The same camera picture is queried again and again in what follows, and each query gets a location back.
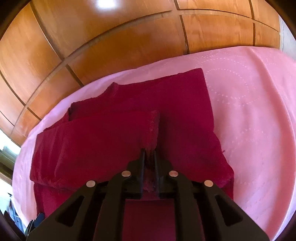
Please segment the maroon cloth garment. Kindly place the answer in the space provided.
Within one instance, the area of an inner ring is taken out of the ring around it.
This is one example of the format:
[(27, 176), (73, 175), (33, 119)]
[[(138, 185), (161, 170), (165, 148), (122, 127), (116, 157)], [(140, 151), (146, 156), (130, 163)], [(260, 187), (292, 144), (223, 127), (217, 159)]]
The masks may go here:
[(189, 180), (210, 179), (233, 194), (234, 172), (214, 133), (203, 71), (141, 83), (113, 83), (102, 95), (73, 103), (38, 134), (30, 179), (37, 211), (50, 216), (88, 181), (102, 183), (145, 150), (141, 199), (126, 199), (121, 240), (176, 240), (173, 199), (157, 192), (154, 155)]

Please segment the pink bed sheet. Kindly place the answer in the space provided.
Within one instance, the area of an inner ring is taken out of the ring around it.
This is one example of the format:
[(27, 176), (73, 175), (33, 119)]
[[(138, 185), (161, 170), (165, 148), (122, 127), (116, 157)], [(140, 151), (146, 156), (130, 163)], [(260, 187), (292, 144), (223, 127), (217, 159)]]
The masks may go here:
[(271, 240), (278, 238), (295, 212), (295, 61), (263, 47), (165, 59), (100, 78), (60, 101), (32, 129), (16, 159), (13, 205), (24, 224), (37, 215), (29, 178), (36, 137), (71, 103), (98, 96), (114, 82), (143, 82), (195, 68), (204, 72), (214, 132), (234, 170), (234, 199)]

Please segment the wooden panelled wardrobe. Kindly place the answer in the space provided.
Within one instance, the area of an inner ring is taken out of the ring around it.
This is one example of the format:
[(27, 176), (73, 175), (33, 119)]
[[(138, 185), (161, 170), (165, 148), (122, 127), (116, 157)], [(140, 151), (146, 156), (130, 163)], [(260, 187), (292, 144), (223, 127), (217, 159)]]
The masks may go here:
[(106, 75), (231, 46), (280, 46), (266, 1), (1, 1), (1, 130), (18, 145)]

